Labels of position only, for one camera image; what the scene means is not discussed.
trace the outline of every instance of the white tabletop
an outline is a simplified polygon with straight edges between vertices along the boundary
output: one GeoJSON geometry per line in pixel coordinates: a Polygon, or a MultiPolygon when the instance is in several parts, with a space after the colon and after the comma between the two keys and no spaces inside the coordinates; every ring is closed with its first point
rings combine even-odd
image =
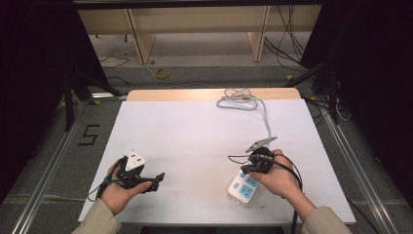
{"type": "MultiPolygon", "coordinates": [[[[265,100],[272,135],[269,148],[282,149],[298,167],[304,192],[316,206],[328,206],[346,223],[356,222],[302,99],[265,100]]],[[[227,193],[240,169],[228,155],[242,155],[268,136],[263,108],[240,111],[215,101],[126,101],[96,172],[91,191],[107,169],[130,150],[146,159],[141,173],[166,173],[157,192],[134,197],[117,215],[142,225],[283,225],[293,209],[260,185],[252,200],[235,205],[227,193]]],[[[87,201],[79,220],[92,202],[87,201]]]]}

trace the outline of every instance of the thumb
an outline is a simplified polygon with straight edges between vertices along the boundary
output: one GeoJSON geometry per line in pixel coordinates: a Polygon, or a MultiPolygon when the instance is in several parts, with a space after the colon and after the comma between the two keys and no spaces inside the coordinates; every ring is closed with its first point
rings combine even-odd
{"type": "Polygon", "coordinates": [[[143,191],[148,189],[150,186],[152,186],[151,181],[142,182],[142,183],[138,184],[137,186],[129,189],[128,192],[131,195],[131,197],[133,197],[133,196],[136,196],[139,193],[142,193],[143,191]]]}
{"type": "Polygon", "coordinates": [[[250,172],[249,175],[257,180],[257,181],[261,181],[262,176],[264,176],[265,174],[261,174],[261,173],[255,173],[255,172],[250,172]]]}

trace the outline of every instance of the hand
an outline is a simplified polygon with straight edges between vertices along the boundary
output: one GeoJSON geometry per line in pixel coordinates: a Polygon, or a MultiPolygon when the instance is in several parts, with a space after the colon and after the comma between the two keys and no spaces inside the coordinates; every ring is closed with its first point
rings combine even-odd
{"type": "MultiPolygon", "coordinates": [[[[282,154],[282,151],[276,149],[273,154],[282,154]]],[[[275,160],[292,169],[291,163],[284,157],[275,157],[275,160]]],[[[301,220],[304,221],[310,212],[316,208],[301,191],[294,175],[282,167],[274,165],[267,174],[250,173],[250,175],[261,182],[270,192],[285,198],[301,217],[301,220]]]]}
{"type": "MultiPolygon", "coordinates": [[[[112,172],[113,167],[115,167],[116,163],[110,167],[107,171],[108,174],[112,172]]],[[[114,174],[119,171],[119,168],[115,169],[114,174]]],[[[106,189],[103,191],[100,199],[106,204],[109,210],[113,213],[113,215],[117,215],[120,213],[127,203],[131,200],[132,197],[135,195],[145,191],[152,185],[152,182],[143,182],[138,184],[137,186],[131,189],[125,189],[121,187],[121,185],[117,182],[112,182],[109,184],[106,189]]]]}
{"type": "MultiPolygon", "coordinates": [[[[274,155],[282,154],[280,149],[273,151],[274,155]]],[[[275,157],[275,161],[292,169],[292,164],[284,157],[275,157]]],[[[261,182],[270,192],[275,195],[287,197],[290,193],[299,192],[297,180],[294,175],[280,166],[274,165],[267,174],[250,173],[251,177],[261,182]]]]}

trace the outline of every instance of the white power strip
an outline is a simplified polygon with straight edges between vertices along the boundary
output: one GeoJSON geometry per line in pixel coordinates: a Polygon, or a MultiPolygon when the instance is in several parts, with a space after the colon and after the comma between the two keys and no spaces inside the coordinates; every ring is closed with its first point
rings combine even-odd
{"type": "Polygon", "coordinates": [[[248,203],[255,190],[258,188],[259,182],[251,176],[246,175],[243,171],[239,171],[228,188],[228,193],[233,198],[232,202],[238,205],[240,202],[248,203]]]}

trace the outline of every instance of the alligator clip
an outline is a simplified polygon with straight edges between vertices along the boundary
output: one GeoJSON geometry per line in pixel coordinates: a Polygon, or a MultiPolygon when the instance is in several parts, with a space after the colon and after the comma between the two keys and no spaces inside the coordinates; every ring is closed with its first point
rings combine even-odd
{"type": "Polygon", "coordinates": [[[260,139],[260,140],[258,140],[258,141],[256,141],[256,142],[254,142],[254,143],[245,151],[245,153],[250,152],[250,151],[254,151],[255,149],[258,149],[258,148],[261,148],[262,146],[270,143],[271,141],[275,140],[276,138],[277,138],[276,136],[271,136],[271,137],[269,137],[269,138],[260,139]]]}

